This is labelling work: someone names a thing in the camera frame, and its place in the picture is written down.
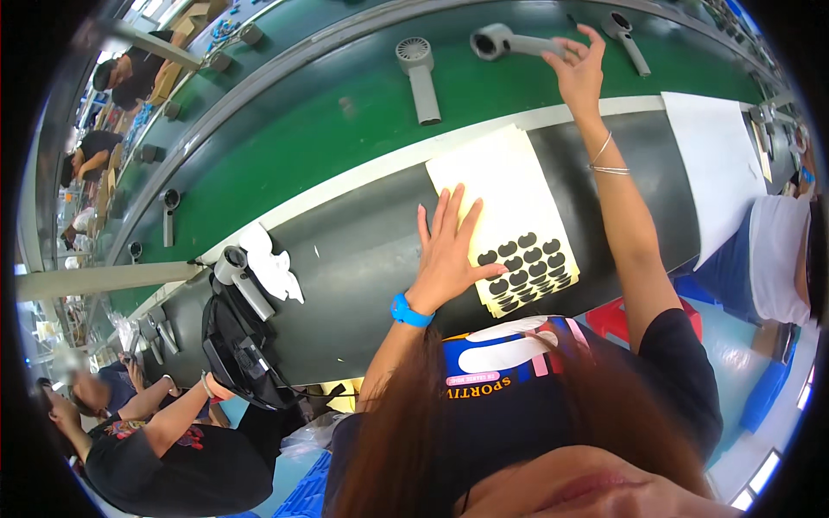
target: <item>lips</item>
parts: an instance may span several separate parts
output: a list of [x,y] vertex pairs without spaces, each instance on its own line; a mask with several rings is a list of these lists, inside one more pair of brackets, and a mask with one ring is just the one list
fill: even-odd
[[558,490],[550,498],[544,501],[536,512],[556,507],[569,501],[573,501],[584,496],[592,495],[600,491],[612,489],[620,486],[636,486],[623,477],[621,474],[612,471],[602,471],[592,475],[576,478],[568,482],[564,487]]

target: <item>black backpack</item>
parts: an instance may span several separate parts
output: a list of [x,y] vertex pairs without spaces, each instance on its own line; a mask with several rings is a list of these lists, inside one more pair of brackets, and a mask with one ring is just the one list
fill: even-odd
[[286,409],[304,397],[283,382],[278,367],[261,350],[274,332],[262,322],[236,286],[210,276],[213,295],[201,318],[201,344],[211,372],[234,394],[264,409]]

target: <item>green conveyor belt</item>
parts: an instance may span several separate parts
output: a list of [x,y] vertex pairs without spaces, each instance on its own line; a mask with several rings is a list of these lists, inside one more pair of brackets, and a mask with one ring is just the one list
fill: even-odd
[[[503,9],[503,3],[464,9],[478,9],[486,15],[487,9]],[[450,12],[441,12],[407,24],[429,27],[428,18],[449,16]],[[564,13],[559,17],[555,33],[586,41],[573,28],[566,28],[571,26]],[[700,45],[689,45],[689,39],[702,38],[702,46],[718,46],[689,32],[676,28],[665,36],[654,31],[637,33],[637,43],[653,71],[647,78],[639,77],[622,47],[609,41],[603,97],[670,90],[749,103],[761,100],[739,61],[722,48],[703,51]],[[544,32],[536,28],[535,33]],[[392,31],[389,41],[395,34]],[[467,34],[427,36],[433,47],[433,80],[443,117],[442,123],[431,127],[417,124],[410,84],[394,59],[393,45],[384,47],[385,58],[360,61],[356,71],[343,65],[343,56],[329,55],[270,87],[231,117],[206,143],[207,148],[194,153],[177,172],[191,178],[176,212],[177,243],[163,248],[162,228],[156,225],[142,239],[142,260],[192,259],[280,203],[372,158],[469,124],[562,103],[555,74],[543,61],[529,56],[481,61],[470,51]],[[409,35],[423,36],[414,29]],[[371,54],[361,49],[368,45],[375,45],[371,37],[339,52],[355,53],[359,59],[361,52]],[[175,100],[187,113],[188,103],[198,104],[200,89],[215,88],[221,87],[200,77],[185,85]],[[134,194],[147,177],[141,167],[128,168],[119,189],[128,196]],[[129,315],[157,288],[111,292],[112,308]]]

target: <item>fan grille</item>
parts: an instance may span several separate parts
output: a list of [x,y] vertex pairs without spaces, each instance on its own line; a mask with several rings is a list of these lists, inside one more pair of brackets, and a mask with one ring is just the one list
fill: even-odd
[[423,38],[407,38],[397,44],[395,50],[401,60],[418,60],[429,54],[429,42]]

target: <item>blue watch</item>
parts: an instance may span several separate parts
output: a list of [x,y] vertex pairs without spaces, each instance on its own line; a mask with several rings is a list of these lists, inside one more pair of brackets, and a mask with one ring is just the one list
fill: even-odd
[[391,301],[391,317],[401,324],[409,324],[414,327],[426,327],[429,322],[432,322],[434,313],[431,315],[421,315],[418,312],[412,311],[409,307],[409,301],[403,293],[395,295],[395,299]]

